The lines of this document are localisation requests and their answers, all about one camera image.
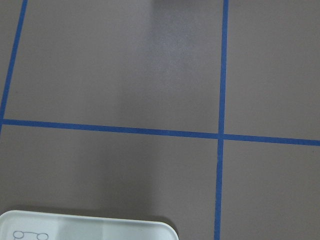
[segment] blue line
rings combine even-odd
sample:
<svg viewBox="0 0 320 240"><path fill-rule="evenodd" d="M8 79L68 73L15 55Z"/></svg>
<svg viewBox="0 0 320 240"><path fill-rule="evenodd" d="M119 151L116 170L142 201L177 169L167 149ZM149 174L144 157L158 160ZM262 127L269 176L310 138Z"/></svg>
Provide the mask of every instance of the blue line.
<svg viewBox="0 0 320 240"><path fill-rule="evenodd" d="M299 138L224 134L224 139L235 140L235 141L259 142L259 143L320 146L320 140L309 140L309 139L299 139Z"/></svg>
<svg viewBox="0 0 320 240"><path fill-rule="evenodd" d="M87 124L74 124L74 123L45 122L45 121L27 121L27 120L13 120L13 119L4 119L3 124L13 125L13 126L54 128L54 129L73 129L73 130L112 132L112 133L172 136L172 137L184 137L184 138L218 139L217 133L194 132L194 131L176 131L176 130L161 130L161 129L150 129L150 128L102 126L102 125L87 125Z"/></svg>
<svg viewBox="0 0 320 240"><path fill-rule="evenodd" d="M23 0L22 5L21 5L18 25L16 27L16 32L15 32L10 62L9 62L9 67L8 67L8 71L6 74L6 79L5 79L5 84L4 84L3 94L2 94L2 100L1 100L1 106L0 106L0 134L1 134L1 130L2 130L2 125L4 124L4 117L5 117L8 96L9 96L10 84L11 84L12 74L13 74L14 67L15 67L16 56L17 56L22 26L24 24L27 4L28 4L28 0Z"/></svg>
<svg viewBox="0 0 320 240"><path fill-rule="evenodd" d="M222 180L223 180L225 109L226 109L228 7L229 7L229 1L224 0L223 16L222 16L219 123L218 123L218 144L217 144L217 163L216 163L216 182L215 182L214 240L220 240L220 230L221 230L221 204L222 204Z"/></svg>

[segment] vertical blue line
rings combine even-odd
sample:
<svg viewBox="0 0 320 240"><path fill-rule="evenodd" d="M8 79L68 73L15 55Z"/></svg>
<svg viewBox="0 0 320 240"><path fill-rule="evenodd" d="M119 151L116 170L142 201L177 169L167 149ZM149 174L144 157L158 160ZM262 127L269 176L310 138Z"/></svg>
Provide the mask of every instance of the vertical blue line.
<svg viewBox="0 0 320 240"><path fill-rule="evenodd" d="M214 240L220 240L220 230L221 230L221 203L222 203L222 179L223 179L225 108L226 108L228 7L229 7L229 1L224 0L223 16L222 16L222 39L221 39L221 70L220 70L219 123L218 123L216 183L215 183Z"/></svg>
<svg viewBox="0 0 320 240"><path fill-rule="evenodd" d="M20 16L19 16L18 25L16 27L16 32L15 32L15 37L14 37L8 72L6 74L6 79L5 79L5 84L4 84L3 94L2 94L2 100L1 100L1 106L0 106L0 134L1 134L1 130L2 130L4 117L5 117L5 111L6 111L6 106L7 106L8 96L9 96L11 78L12 78L12 74L13 74L14 67L15 67L16 56L17 56L17 51L18 51L18 46L19 46L19 40L20 40L22 26L24 24L25 13L26 13L26 9L27 9L27 3L28 3L28 0L23 0L22 5L21 5Z"/></svg>

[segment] gray floor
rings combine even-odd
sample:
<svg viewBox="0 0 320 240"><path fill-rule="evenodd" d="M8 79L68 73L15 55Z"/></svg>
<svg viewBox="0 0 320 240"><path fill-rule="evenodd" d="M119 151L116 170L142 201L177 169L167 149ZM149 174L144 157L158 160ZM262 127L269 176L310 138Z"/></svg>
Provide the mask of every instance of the gray floor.
<svg viewBox="0 0 320 240"><path fill-rule="evenodd" d="M0 1L0 93L20 0ZM320 1L229 1L225 133L320 140ZM217 133L222 0L29 0L5 119ZM224 141L221 240L316 240L320 146ZM212 240L217 140L2 126L0 214Z"/></svg>

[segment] white plastic container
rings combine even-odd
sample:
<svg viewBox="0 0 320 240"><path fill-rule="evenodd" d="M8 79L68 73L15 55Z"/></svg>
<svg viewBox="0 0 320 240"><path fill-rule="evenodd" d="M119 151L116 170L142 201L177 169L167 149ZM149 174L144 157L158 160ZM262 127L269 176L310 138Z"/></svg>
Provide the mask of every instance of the white plastic container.
<svg viewBox="0 0 320 240"><path fill-rule="evenodd" d="M163 222L13 210L0 216L0 240L179 240Z"/></svg>

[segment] gray tile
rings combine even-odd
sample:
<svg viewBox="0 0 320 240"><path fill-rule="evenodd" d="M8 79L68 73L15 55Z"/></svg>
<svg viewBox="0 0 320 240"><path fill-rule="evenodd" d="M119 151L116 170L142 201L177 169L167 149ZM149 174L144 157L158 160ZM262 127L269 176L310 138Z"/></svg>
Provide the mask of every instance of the gray tile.
<svg viewBox="0 0 320 240"><path fill-rule="evenodd" d="M216 151L212 139L4 125L0 213L163 221L212 240Z"/></svg>
<svg viewBox="0 0 320 240"><path fill-rule="evenodd" d="M320 236L320 147L226 141L221 240Z"/></svg>
<svg viewBox="0 0 320 240"><path fill-rule="evenodd" d="M5 117L217 132L222 1L33 0Z"/></svg>
<svg viewBox="0 0 320 240"><path fill-rule="evenodd" d="M21 1L0 1L0 101L4 91L20 8Z"/></svg>
<svg viewBox="0 0 320 240"><path fill-rule="evenodd" d="M320 1L231 1L225 131L320 139Z"/></svg>

